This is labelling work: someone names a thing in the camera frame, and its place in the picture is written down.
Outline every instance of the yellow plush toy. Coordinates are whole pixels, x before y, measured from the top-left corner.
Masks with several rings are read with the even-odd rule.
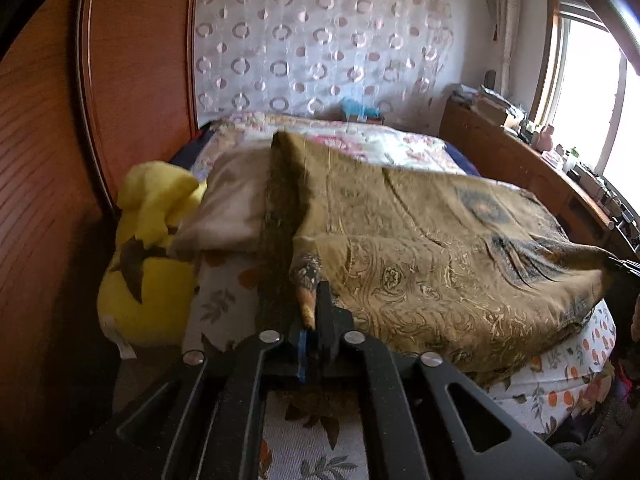
[[[188,171],[159,161],[135,166],[124,179],[116,252],[98,292],[100,325],[122,358],[135,357],[132,345],[182,343],[196,282],[193,266],[169,258],[166,249],[205,188]]]

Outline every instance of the beige pillow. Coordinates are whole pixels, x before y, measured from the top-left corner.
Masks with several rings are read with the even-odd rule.
[[[199,251],[255,253],[265,215],[271,141],[250,142],[220,155],[196,211],[184,219],[169,254],[193,260]]]

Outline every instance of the white wall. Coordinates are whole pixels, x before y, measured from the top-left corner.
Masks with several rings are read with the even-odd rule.
[[[511,59],[509,101],[529,112],[538,86],[545,48],[546,0],[521,0],[516,51]]]
[[[486,0],[447,0],[451,6],[453,45],[436,78],[428,133],[437,136],[452,86],[478,87],[484,72],[494,68],[494,24]]]

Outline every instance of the wooden dresser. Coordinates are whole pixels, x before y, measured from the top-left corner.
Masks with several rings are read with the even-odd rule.
[[[453,144],[487,178],[510,182],[535,193],[579,244],[598,245],[620,254],[611,245],[617,234],[604,211],[564,173],[546,164],[540,154],[461,105],[448,101],[440,138]]]

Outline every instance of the blanket fold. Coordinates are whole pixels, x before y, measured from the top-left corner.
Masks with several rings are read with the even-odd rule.
[[[526,190],[370,166],[286,132],[271,147],[261,250],[258,326],[282,330],[297,308],[313,326],[326,279],[358,329],[440,352],[481,383],[579,330],[609,284],[609,253],[571,243]]]

